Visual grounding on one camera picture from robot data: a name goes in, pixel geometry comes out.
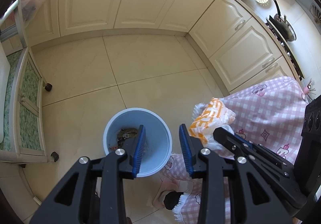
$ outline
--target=pan handle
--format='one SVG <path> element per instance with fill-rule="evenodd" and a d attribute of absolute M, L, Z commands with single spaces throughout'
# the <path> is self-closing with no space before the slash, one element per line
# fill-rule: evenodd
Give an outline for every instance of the pan handle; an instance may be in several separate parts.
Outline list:
<path fill-rule="evenodd" d="M 279 17 L 281 18 L 281 11 L 280 11 L 279 5 L 278 5 L 278 3 L 277 3 L 276 0 L 273 0 L 273 1 L 274 1 L 275 5 L 276 5 L 276 9 L 277 9 L 277 11 L 278 11 L 278 15 L 279 15 Z"/>

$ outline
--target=tile floor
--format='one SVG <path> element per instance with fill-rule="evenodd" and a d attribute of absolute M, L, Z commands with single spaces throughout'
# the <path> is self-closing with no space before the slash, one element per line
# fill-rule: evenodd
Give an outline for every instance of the tile floor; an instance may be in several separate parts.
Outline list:
<path fill-rule="evenodd" d="M 102 134 L 109 119 L 130 107 L 157 113 L 167 123 L 173 152 L 181 151 L 178 129 L 191 123 L 195 104 L 222 93 L 185 37 L 121 35 L 69 42 L 35 54 L 51 92 L 43 93 L 47 151 L 56 163 L 27 165 L 24 172 L 43 200 L 79 157 L 105 155 Z M 124 181 L 127 215 L 137 224 L 175 223 L 152 200 L 161 176 Z"/>

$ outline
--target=pink checkered cloth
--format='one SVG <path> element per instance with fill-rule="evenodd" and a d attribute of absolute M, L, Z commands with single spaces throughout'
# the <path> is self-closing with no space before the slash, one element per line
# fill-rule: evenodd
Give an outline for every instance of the pink checkered cloth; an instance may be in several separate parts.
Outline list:
<path fill-rule="evenodd" d="M 294 163 L 301 144 L 306 97 L 296 80 L 280 77 L 254 85 L 221 99 L 227 108 L 236 113 L 231 124 L 235 134 L 261 143 L 273 152 Z M 216 151 L 230 158 L 228 150 Z M 186 172 L 182 154 L 172 155 L 161 170 L 168 178 L 191 181 L 192 190 L 185 192 L 173 209 L 176 220 L 185 224 L 197 224 L 202 182 L 191 179 Z M 228 181 L 224 178 L 225 223 L 231 222 Z"/>

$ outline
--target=caster wheel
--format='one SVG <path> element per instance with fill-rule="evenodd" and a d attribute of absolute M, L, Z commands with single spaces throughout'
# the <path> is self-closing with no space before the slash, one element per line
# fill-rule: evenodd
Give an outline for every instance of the caster wheel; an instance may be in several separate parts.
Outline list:
<path fill-rule="evenodd" d="M 52 89 L 52 85 L 49 84 L 49 83 L 47 83 L 46 86 L 45 86 L 45 90 L 48 91 L 48 92 L 50 92 L 51 89 Z"/>
<path fill-rule="evenodd" d="M 59 160 L 59 154 L 56 153 L 55 151 L 52 152 L 52 154 L 51 154 L 50 156 L 54 158 L 54 162 L 56 162 L 57 160 Z"/>

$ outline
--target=drawer handle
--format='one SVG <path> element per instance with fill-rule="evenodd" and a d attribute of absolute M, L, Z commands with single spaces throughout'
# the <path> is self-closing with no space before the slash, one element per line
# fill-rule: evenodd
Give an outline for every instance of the drawer handle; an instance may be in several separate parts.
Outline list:
<path fill-rule="evenodd" d="M 270 71 L 272 68 L 277 67 L 278 63 L 274 63 L 273 65 L 271 65 L 267 70 L 265 70 L 265 72 L 267 73 L 268 71 Z"/>
<path fill-rule="evenodd" d="M 242 26 L 244 26 L 245 22 L 246 22 L 246 21 L 243 19 L 242 22 L 236 26 L 235 31 L 237 31 L 237 30 L 240 29 Z"/>
<path fill-rule="evenodd" d="M 24 103 L 24 102 L 25 102 L 25 97 L 26 97 L 25 94 L 22 94 L 22 95 L 21 95 L 21 98 L 20 98 L 20 102 L 21 102 L 21 103 Z"/>
<path fill-rule="evenodd" d="M 269 61 L 267 61 L 264 65 L 262 65 L 262 68 L 266 68 L 270 63 L 274 61 L 274 57 L 272 57 Z"/>

